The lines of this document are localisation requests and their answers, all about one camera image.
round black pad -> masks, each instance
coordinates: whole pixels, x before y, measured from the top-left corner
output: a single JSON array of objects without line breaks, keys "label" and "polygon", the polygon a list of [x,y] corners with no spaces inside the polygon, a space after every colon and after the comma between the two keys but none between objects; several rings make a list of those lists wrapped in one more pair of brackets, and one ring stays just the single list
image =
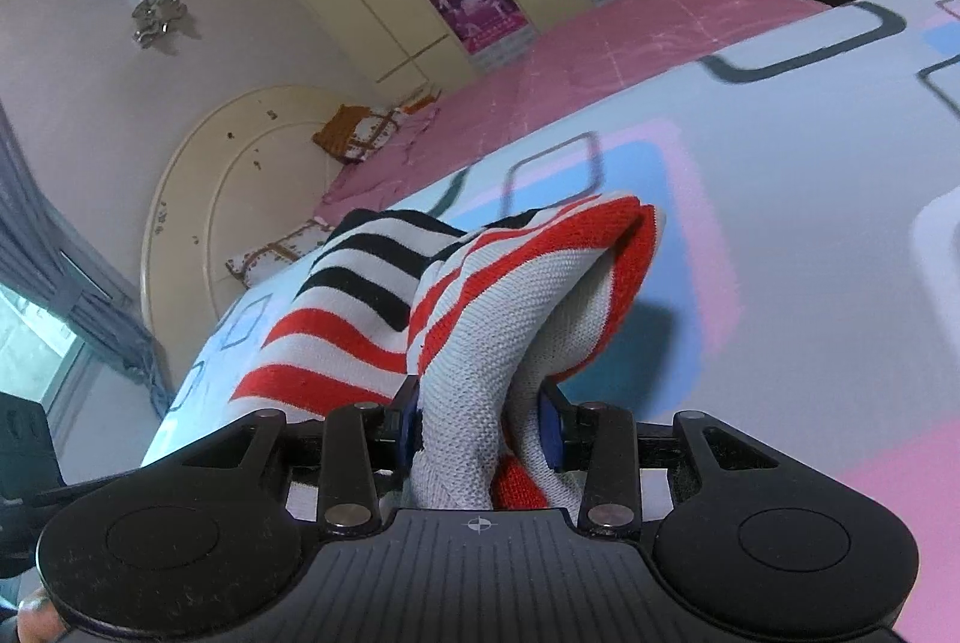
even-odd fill
[{"label": "round black pad", "polygon": [[654,560],[685,601],[750,635],[821,639],[880,625],[917,576],[884,507],[804,468],[712,475],[659,526]]},{"label": "round black pad", "polygon": [[107,550],[140,570],[169,570],[201,560],[219,539],[220,527],[209,514],[162,504],[120,518],[107,533]]},{"label": "round black pad", "polygon": [[755,513],[740,525],[740,547],[775,570],[815,573],[839,563],[850,536],[829,516],[800,507]]},{"label": "round black pad", "polygon": [[235,626],[275,600],[299,565],[294,519],[229,469],[141,470],[71,504],[37,543],[56,609],[107,637]]}]

pink bedsheet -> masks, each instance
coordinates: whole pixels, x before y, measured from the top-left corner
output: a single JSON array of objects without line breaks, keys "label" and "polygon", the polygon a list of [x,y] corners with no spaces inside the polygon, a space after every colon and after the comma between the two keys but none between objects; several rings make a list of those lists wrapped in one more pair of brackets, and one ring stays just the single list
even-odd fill
[{"label": "pink bedsheet", "polygon": [[675,66],[828,9],[808,0],[618,0],[541,36],[520,61],[409,119],[345,168],[315,215],[382,210],[565,115]]}]

wall sconce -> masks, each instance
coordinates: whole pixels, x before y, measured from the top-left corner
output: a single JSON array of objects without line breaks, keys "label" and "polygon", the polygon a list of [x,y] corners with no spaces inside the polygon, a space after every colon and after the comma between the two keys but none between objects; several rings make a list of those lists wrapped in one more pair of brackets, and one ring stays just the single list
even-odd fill
[{"label": "wall sconce", "polygon": [[186,14],[181,0],[126,0],[136,23],[133,41],[141,47],[150,47],[155,39],[174,28],[174,23]]}]

orange pillow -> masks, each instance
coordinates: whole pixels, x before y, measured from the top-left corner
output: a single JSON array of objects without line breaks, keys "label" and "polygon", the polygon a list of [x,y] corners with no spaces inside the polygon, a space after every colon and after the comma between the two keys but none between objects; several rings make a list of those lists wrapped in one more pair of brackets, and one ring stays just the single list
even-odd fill
[{"label": "orange pillow", "polygon": [[313,135],[313,142],[338,161],[366,161],[400,128],[406,115],[400,110],[341,104],[337,114]]}]

bed headboard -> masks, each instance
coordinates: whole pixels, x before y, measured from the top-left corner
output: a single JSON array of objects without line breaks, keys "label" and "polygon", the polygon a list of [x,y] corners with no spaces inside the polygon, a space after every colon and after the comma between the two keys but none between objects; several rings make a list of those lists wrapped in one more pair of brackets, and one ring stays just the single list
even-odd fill
[{"label": "bed headboard", "polygon": [[174,387],[243,293],[227,259],[310,218],[338,175],[310,135],[344,101],[298,85],[252,91],[200,121],[171,158],[144,235],[140,304]]}]

